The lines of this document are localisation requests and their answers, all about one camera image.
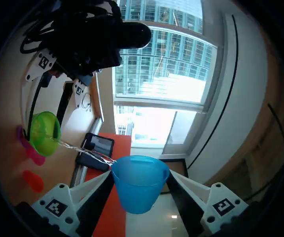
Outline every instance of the black stripe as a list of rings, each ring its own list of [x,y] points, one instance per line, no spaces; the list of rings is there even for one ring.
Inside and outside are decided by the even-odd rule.
[[[189,169],[192,164],[195,162],[195,160],[197,160],[197,158],[200,156],[200,154],[202,153],[202,151],[204,150],[204,148],[206,147],[206,145],[208,144],[210,138],[212,137],[212,135],[214,134],[214,131],[216,130],[221,118],[222,118],[222,115],[225,111],[225,107],[227,107],[227,104],[228,104],[228,101],[229,101],[229,98],[230,98],[230,95],[231,95],[231,92],[232,92],[232,88],[233,88],[233,84],[234,84],[234,79],[235,79],[235,75],[237,73],[237,66],[238,66],[238,57],[239,57],[239,45],[238,45],[238,30],[237,30],[237,25],[235,23],[235,19],[234,19],[234,16],[232,15],[232,19],[233,19],[233,23],[234,23],[234,29],[235,29],[235,39],[236,39],[236,42],[237,42],[237,52],[236,52],[236,55],[235,55],[235,66],[234,66],[234,72],[233,72],[233,78],[232,78],[232,82],[231,82],[231,86],[230,86],[230,90],[229,90],[229,93],[228,93],[228,96],[227,96],[227,99],[224,103],[224,106],[223,106],[223,109],[221,111],[221,114],[218,118],[218,121],[216,123],[216,125],[214,126],[214,129],[212,130],[210,136],[208,137],[206,143],[203,145],[203,147],[201,148],[200,152],[198,153],[198,155],[194,158],[194,160],[191,162],[191,164],[187,167],[187,169]]]

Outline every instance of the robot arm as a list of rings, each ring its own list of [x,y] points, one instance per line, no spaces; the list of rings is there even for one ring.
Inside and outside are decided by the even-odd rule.
[[[65,235],[91,236],[113,185],[111,171],[73,188],[58,184],[31,207]],[[209,188],[170,170],[167,185],[189,236],[210,236],[248,207],[222,183]]]

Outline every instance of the window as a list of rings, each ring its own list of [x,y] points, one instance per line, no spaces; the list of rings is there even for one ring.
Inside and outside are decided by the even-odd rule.
[[[122,66],[113,79],[116,132],[131,135],[132,147],[163,148],[168,139],[179,145],[193,121],[204,117],[207,95],[215,91],[210,85],[216,85],[211,80],[217,46],[202,36],[201,0],[117,2],[124,21],[144,21],[152,36],[142,49],[120,51]],[[183,137],[170,134],[177,115],[187,121]]]
[[[126,130],[127,130],[126,126],[119,125],[118,126],[118,135],[125,135]]]
[[[119,123],[116,124],[117,132],[119,135],[131,135],[133,147],[164,147],[176,110],[124,106],[127,113],[119,114],[120,106],[115,107],[115,121]],[[126,133],[129,127],[132,128],[130,134]]]

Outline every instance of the building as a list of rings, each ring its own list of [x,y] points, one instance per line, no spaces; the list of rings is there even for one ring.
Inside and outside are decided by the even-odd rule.
[[[168,94],[163,78],[180,75],[205,81],[212,58],[212,46],[177,32],[172,33],[165,24],[176,25],[202,34],[201,5],[195,15],[189,8],[198,9],[198,0],[176,7],[170,0],[122,0],[119,4],[123,20],[159,22],[152,29],[150,43],[143,49],[122,50],[123,63],[115,69],[115,91],[119,96],[158,97]]]

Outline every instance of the glass facade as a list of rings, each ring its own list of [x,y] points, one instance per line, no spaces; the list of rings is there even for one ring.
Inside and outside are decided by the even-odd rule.
[[[165,7],[149,0],[122,0],[124,20],[155,21],[203,32],[203,21],[194,15]],[[208,76],[212,60],[211,45],[169,30],[153,29],[150,43],[143,49],[125,49],[120,54],[121,66],[115,68],[115,90],[118,97],[160,98],[200,102],[198,96],[176,97],[174,91],[183,83],[201,88]]]

